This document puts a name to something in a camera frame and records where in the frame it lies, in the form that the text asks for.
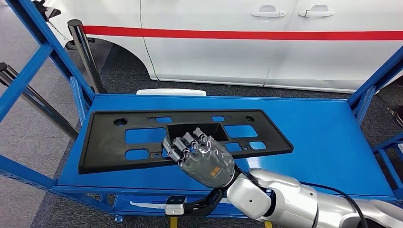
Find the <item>round hole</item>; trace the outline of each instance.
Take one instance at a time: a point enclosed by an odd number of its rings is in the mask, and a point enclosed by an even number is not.
[[[120,118],[114,121],[114,125],[121,127],[127,124],[127,120],[125,118]]]
[[[251,116],[251,115],[248,115],[246,117],[246,120],[249,121],[249,122],[255,122],[255,118],[253,116]]]

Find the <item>white plastic handle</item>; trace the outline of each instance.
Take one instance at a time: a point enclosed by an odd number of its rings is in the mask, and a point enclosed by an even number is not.
[[[283,11],[273,11],[273,12],[252,12],[250,13],[254,17],[259,18],[281,18],[286,15]]]
[[[298,15],[306,18],[310,17],[329,17],[334,15],[335,13],[333,11],[311,11],[308,9],[301,10],[298,12]]]
[[[137,95],[206,96],[206,91],[195,89],[141,89]]]

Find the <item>stanchion post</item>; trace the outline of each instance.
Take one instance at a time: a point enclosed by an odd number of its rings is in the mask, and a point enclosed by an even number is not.
[[[74,43],[77,46],[81,59],[83,60],[84,67],[88,73],[90,80],[88,83],[95,86],[94,90],[96,93],[106,94],[106,90],[102,85],[98,69],[95,65],[94,57],[92,56],[91,49],[88,44],[87,36],[84,33],[83,23],[80,20],[73,19],[68,21],[67,25],[71,35],[73,36]]]

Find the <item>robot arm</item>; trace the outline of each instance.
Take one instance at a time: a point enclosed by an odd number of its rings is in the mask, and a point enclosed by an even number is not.
[[[167,215],[207,216],[226,194],[246,216],[289,228],[356,228],[360,216],[344,197],[317,192],[298,180],[260,168],[243,173],[231,154],[199,128],[163,147],[181,170],[213,188],[205,199],[187,203],[185,196],[171,196]],[[386,228],[403,228],[403,209],[380,200],[355,199],[365,218]]]

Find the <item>black metal pole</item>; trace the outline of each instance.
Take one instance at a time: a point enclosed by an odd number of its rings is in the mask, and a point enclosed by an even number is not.
[[[83,23],[80,20],[73,19],[68,21],[67,25],[71,35],[73,36],[74,43],[77,46],[81,59],[83,60],[89,80],[92,80],[89,83],[95,85],[96,93],[106,94],[106,90],[102,85],[98,69],[95,65],[94,57],[92,56],[91,49],[89,48],[87,36],[84,33]]]
[[[18,76],[18,73],[6,63],[0,63],[0,82],[9,86]],[[32,87],[27,86],[21,94],[22,98],[46,116],[54,125],[60,128],[70,138],[76,140],[78,131],[56,109],[54,109]]]

